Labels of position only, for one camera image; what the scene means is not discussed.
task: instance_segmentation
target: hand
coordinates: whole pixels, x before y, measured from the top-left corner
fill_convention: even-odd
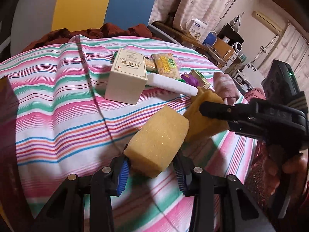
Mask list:
[[[298,155],[289,159],[285,164],[282,165],[282,171],[284,173],[296,174],[296,184],[294,187],[294,192],[291,196],[291,205],[295,204],[299,200],[299,198],[306,193],[307,184],[304,188],[304,181],[305,177],[307,176],[307,161],[308,154],[299,153]],[[263,162],[263,170],[265,193],[267,195],[273,195],[276,188],[280,184],[278,177],[278,167],[276,163],[267,156]]]

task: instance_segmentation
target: white box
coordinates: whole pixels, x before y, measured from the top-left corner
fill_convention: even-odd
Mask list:
[[[207,24],[201,20],[198,20],[197,18],[192,19],[187,27],[186,35],[193,37],[197,41],[200,41],[202,35],[206,31],[206,27]]]
[[[120,48],[109,74],[105,98],[136,105],[147,83],[144,55]]]
[[[247,77],[248,81],[253,86],[253,88],[255,87],[263,88],[261,86],[261,83],[265,78],[253,64],[248,63],[243,68],[243,71],[241,73]]]

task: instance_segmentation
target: snack package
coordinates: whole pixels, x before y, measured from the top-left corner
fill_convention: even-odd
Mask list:
[[[172,53],[152,54],[160,75],[181,79]]]
[[[152,58],[149,57],[145,57],[145,64],[146,64],[146,70],[149,72],[156,72],[157,71],[157,67],[155,65],[155,62]]]

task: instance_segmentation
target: wall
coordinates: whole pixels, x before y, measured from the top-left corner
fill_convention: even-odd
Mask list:
[[[229,23],[234,17],[241,14],[243,11],[245,13],[242,17],[238,33],[244,39],[244,43],[242,44],[243,51],[247,56],[246,63],[249,63],[259,53],[260,47],[265,47],[275,37],[273,32],[271,32],[267,27],[252,17],[252,12],[260,11],[264,13],[283,29],[287,25],[287,20],[284,19],[281,15],[277,14],[272,8],[261,3],[259,0],[237,0],[226,14],[226,16],[216,26],[215,31],[218,33],[225,24]],[[267,53],[271,50],[278,38],[279,37],[277,37],[274,43],[267,49]],[[267,53],[260,55],[260,57],[254,62],[256,67],[258,67],[263,62]]]

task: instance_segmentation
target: striped fabric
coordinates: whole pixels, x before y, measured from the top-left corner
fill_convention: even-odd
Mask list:
[[[146,56],[171,52],[181,74],[197,69],[212,86],[213,73],[218,71],[194,50],[127,36],[90,40],[79,35],[67,44],[38,48],[2,63],[0,76],[8,76],[19,100],[16,154],[34,216],[67,175],[85,176],[109,165],[164,105],[181,114],[190,105],[188,96],[152,87],[145,88],[136,106],[105,100],[111,59],[120,47]],[[233,173],[243,182],[254,145],[250,138],[225,131],[209,140],[183,144],[182,149],[211,174]],[[187,231],[192,204],[193,198],[179,191],[171,166],[156,179],[132,174],[122,196],[112,198],[116,231]],[[88,224],[89,196],[85,231]]]

